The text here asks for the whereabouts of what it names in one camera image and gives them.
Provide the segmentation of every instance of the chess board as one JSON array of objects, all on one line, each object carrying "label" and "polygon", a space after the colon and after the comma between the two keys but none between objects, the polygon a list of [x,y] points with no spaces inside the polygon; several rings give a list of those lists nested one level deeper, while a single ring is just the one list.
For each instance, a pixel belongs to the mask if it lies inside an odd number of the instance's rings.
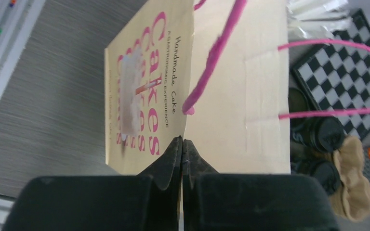
[{"label": "chess board", "polygon": [[[347,31],[335,39],[370,46],[370,26],[363,12],[353,15]],[[291,68],[318,110],[370,107],[370,53],[342,45],[317,45]],[[340,116],[347,134],[361,140],[370,132],[370,115]]]}]

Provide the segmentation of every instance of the pink string handle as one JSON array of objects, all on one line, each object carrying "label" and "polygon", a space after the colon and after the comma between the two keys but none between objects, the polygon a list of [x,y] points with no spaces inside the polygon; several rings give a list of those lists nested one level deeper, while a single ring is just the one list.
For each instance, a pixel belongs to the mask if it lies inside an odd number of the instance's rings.
[{"label": "pink string handle", "polygon": [[197,4],[195,4],[194,11],[199,9],[205,2],[206,2],[206,0],[200,0]]},{"label": "pink string handle", "polygon": [[343,41],[343,40],[333,40],[333,39],[312,39],[312,40],[291,42],[291,43],[279,46],[278,50],[281,51],[281,50],[289,49],[292,47],[305,46],[305,45],[316,45],[316,44],[339,44],[339,45],[344,45],[344,46],[349,46],[349,47],[355,47],[355,48],[370,52],[370,47],[365,44]]},{"label": "pink string handle", "polygon": [[238,23],[243,9],[245,8],[247,0],[236,0],[233,5],[232,11],[227,19],[222,35],[218,37],[216,42],[213,44],[211,50],[209,51],[208,59],[206,61],[205,70],[202,73],[202,76],[199,78],[197,85],[189,94],[188,98],[185,100],[182,105],[182,112],[185,115],[192,115],[195,110],[193,105],[199,100],[203,91],[208,84],[208,81],[218,63],[219,57],[221,56],[223,49],[225,48],[227,42],[229,41],[230,35],[233,32],[236,24]]},{"label": "pink string handle", "polygon": [[305,117],[328,117],[328,116],[350,116],[355,114],[370,114],[370,108],[352,108],[335,111],[308,111],[308,112],[293,112],[287,114],[281,114],[278,116],[279,119],[295,119]]}]

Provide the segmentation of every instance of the cream paper bag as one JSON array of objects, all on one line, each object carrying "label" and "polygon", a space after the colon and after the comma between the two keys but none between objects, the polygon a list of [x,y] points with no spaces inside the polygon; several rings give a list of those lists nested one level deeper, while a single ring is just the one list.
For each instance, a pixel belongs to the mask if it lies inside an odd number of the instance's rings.
[{"label": "cream paper bag", "polygon": [[[206,65],[233,0],[149,0],[105,50],[106,163],[138,174],[164,153],[173,137],[192,140],[219,172],[289,173],[288,53],[286,3],[249,0],[228,45],[195,105],[182,104]],[[124,57],[142,53],[140,131],[122,141],[121,70]]]}]

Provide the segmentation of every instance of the black cylinder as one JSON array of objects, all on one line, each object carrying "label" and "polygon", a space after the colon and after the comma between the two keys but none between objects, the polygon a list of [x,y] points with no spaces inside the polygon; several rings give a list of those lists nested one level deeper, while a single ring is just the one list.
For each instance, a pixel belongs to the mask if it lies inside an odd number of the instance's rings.
[{"label": "black cylinder", "polygon": [[300,128],[291,129],[290,139],[320,153],[339,149],[345,134],[341,122],[335,117],[308,118]]},{"label": "black cylinder", "polygon": [[340,174],[335,165],[326,159],[293,160],[293,172],[311,176],[321,184],[327,195],[334,194],[341,185]]},{"label": "black cylinder", "polygon": [[[297,88],[289,88],[289,112],[306,112],[310,110],[308,100],[304,93]],[[290,129],[300,129],[307,118],[290,119]]]}]

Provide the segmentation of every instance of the tan fabric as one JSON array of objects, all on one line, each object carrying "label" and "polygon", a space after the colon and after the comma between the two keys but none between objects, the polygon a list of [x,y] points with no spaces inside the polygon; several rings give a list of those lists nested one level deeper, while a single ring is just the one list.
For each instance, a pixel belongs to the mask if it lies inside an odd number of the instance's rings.
[{"label": "tan fabric", "polygon": [[335,213],[359,222],[370,215],[370,182],[362,175],[364,150],[361,141],[348,136],[342,147],[331,154],[316,154],[332,161],[340,173],[343,185],[330,196]]}]

